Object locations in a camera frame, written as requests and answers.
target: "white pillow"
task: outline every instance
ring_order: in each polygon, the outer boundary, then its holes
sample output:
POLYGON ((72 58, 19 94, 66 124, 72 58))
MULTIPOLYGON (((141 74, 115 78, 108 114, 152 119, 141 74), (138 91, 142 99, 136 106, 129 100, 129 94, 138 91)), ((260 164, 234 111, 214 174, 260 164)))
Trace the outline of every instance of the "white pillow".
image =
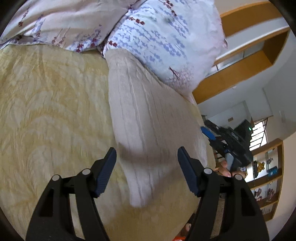
POLYGON ((207 165, 206 143, 187 102, 127 50, 106 52, 109 105, 118 161, 132 206, 146 205, 174 180, 183 180, 178 148, 207 165))
POLYGON ((47 43, 81 52, 98 46, 136 0, 28 0, 0 38, 8 44, 47 43))
POLYGON ((127 49, 162 82, 189 99, 223 46, 214 0, 147 0, 122 17, 103 53, 127 49))

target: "silver rivet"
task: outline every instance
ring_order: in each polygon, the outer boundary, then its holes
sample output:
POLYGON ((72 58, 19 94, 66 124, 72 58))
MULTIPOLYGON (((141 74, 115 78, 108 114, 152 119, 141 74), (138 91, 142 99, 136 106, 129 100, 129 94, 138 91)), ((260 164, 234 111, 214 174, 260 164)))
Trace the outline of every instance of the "silver rivet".
POLYGON ((210 174, 212 174, 212 169, 210 169, 210 168, 205 168, 204 169, 204 172, 205 172, 205 174, 208 174, 208 175, 210 175, 210 174))
POLYGON ((57 181, 57 180, 59 180, 59 175, 54 175, 54 176, 52 177, 52 180, 53 180, 53 181, 57 181))
POLYGON ((243 179, 242 175, 240 175, 240 174, 236 174, 234 177, 236 180, 239 180, 239 181, 241 181, 243 179))
POLYGON ((90 174, 90 172, 91 172, 90 169, 84 169, 84 170, 82 171, 82 174, 83 174, 83 175, 88 175, 88 174, 90 174))

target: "patterned bed sheet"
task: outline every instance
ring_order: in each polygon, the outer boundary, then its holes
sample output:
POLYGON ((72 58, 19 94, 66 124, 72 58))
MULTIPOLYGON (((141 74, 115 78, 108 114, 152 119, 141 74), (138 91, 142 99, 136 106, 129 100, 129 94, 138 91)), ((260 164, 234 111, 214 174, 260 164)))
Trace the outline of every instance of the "patterned bed sheet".
MULTIPOLYGON (((97 51, 78 54, 48 45, 7 46, 0 65, 0 206, 25 238, 50 178, 76 175, 115 147, 108 66, 97 51)), ((209 145, 208 165, 215 165, 209 145)), ((117 163, 95 203, 110 240, 171 241, 197 207, 186 188, 176 181, 146 207, 133 208, 117 163)), ((75 232, 83 238, 73 207, 72 196, 75 232)))

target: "yellow bed sheet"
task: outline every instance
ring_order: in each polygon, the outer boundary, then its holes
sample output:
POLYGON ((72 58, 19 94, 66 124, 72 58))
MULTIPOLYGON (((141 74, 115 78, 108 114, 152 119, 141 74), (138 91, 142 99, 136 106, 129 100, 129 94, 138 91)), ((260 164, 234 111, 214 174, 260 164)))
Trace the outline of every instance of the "yellow bed sheet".
MULTIPOLYGON (((116 147, 109 70, 97 51, 78 54, 47 45, 8 46, 0 51, 0 66, 0 207, 25 238, 50 178, 76 175, 116 147)), ((215 165, 209 146, 208 165, 215 165)), ((112 241, 171 241, 197 207, 178 181, 147 207, 131 207, 118 163, 95 202, 112 241)), ((74 206, 71 197, 75 231, 83 237, 74 206)))

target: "window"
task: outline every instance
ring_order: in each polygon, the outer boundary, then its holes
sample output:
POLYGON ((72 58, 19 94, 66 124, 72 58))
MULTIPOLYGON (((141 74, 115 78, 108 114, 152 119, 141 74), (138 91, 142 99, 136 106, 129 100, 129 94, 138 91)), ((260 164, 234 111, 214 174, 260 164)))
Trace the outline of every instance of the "window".
POLYGON ((258 51, 263 49, 263 46, 264 46, 264 41, 261 43, 255 44, 254 46, 251 46, 248 49, 222 61, 221 63, 213 66, 206 77, 209 77, 209 76, 237 63, 238 61, 240 61, 240 60, 242 60, 254 53, 257 53, 258 51))
POLYGON ((253 128, 253 134, 251 142, 250 142, 250 151, 261 147, 267 143, 266 138, 266 125, 267 125, 267 119, 260 121, 255 124, 255 127, 253 128))

